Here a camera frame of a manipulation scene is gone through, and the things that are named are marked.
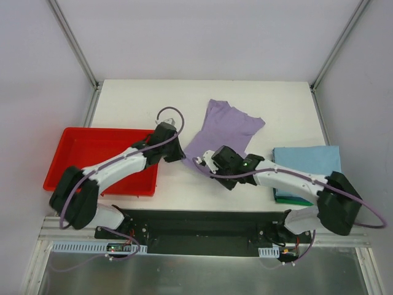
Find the red tray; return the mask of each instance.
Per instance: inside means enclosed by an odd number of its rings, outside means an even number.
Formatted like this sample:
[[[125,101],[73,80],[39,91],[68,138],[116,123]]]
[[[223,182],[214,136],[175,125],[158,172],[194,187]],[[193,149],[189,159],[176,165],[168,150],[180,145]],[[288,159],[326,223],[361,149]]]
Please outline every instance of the red tray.
[[[83,168],[101,163],[143,140],[153,130],[113,128],[66,128],[61,136],[44,189],[54,191],[69,166]],[[158,165],[123,178],[108,187],[104,194],[148,195],[155,191]]]

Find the light blue towel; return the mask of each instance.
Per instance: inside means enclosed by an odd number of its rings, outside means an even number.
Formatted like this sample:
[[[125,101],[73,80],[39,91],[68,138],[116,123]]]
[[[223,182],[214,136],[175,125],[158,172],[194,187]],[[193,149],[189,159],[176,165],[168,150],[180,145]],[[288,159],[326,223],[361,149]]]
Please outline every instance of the light blue towel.
[[[329,176],[333,171],[341,172],[338,146],[276,147],[273,149],[273,159],[278,165],[311,174]],[[299,198],[279,189],[276,196]]]

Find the white tabletop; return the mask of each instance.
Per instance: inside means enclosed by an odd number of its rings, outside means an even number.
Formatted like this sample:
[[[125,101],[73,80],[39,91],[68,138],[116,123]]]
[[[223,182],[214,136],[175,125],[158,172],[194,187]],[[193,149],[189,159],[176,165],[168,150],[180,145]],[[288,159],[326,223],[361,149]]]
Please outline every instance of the white tabletop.
[[[282,146],[324,145],[313,98],[306,82],[105,80],[92,127],[154,129],[155,116],[174,106],[185,117],[179,139],[185,148],[200,130],[208,101],[226,100],[266,125],[251,139],[246,152],[271,158]],[[161,119],[180,119],[172,110]],[[301,208],[277,204],[269,187],[238,184],[232,191],[181,162],[158,166],[153,197],[105,195],[106,205],[151,210],[283,211]]]

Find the purple cloth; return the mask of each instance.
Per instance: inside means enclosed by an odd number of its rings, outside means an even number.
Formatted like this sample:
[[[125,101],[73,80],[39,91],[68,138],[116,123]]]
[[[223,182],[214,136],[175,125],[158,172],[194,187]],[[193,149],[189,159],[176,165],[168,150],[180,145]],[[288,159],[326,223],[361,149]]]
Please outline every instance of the purple cloth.
[[[261,118],[253,118],[245,112],[231,107],[227,101],[210,100],[201,131],[184,149],[187,157],[182,162],[199,171],[192,158],[203,156],[208,150],[216,151],[229,146],[242,157],[252,136],[265,125]]]

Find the gray wall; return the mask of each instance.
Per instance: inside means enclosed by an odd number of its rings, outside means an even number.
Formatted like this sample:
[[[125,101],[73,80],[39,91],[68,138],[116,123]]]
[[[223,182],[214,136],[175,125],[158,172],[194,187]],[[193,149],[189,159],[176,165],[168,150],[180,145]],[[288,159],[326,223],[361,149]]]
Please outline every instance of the gray wall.
[[[20,294],[50,194],[63,129],[91,87],[44,0],[0,1],[0,294]]]
[[[393,225],[393,1],[374,0],[317,90],[343,171]],[[362,212],[364,220],[378,220]],[[392,228],[369,230],[386,294],[393,294]]]
[[[97,79],[308,81],[359,0],[59,0]]]

